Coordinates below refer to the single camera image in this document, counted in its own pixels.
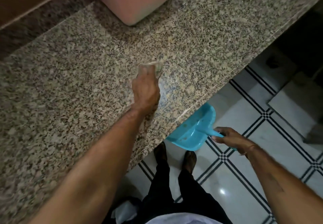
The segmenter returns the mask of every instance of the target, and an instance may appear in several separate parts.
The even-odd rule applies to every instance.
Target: tattoo
[[[268,178],[269,181],[272,183],[272,187],[275,188],[275,190],[277,190],[278,192],[285,192],[272,174],[268,173]]]

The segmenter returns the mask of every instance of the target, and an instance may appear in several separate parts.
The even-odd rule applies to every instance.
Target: dustpan
[[[210,104],[205,103],[185,120],[183,124],[177,127],[166,140],[185,150],[196,151],[203,145],[208,137],[207,134],[197,131],[196,127],[198,126],[211,130],[215,119],[216,111]]]

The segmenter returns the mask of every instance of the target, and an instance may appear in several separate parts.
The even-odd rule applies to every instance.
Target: person's right arm
[[[215,130],[225,137],[212,136],[214,141],[236,148],[249,159],[277,223],[323,223],[323,199],[315,192],[232,128],[217,127]]]

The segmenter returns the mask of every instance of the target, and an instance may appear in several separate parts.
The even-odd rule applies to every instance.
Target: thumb
[[[225,137],[219,137],[219,136],[212,136],[212,140],[214,140],[217,143],[224,143],[225,144]]]

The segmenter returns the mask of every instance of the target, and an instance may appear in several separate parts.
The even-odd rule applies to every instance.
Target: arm
[[[225,137],[213,140],[238,149],[249,159],[278,223],[323,223],[323,199],[308,186],[232,128],[218,127],[216,131]]]
[[[127,171],[139,126],[159,99],[154,66],[132,82],[134,104],[77,162],[29,224],[100,224]]]

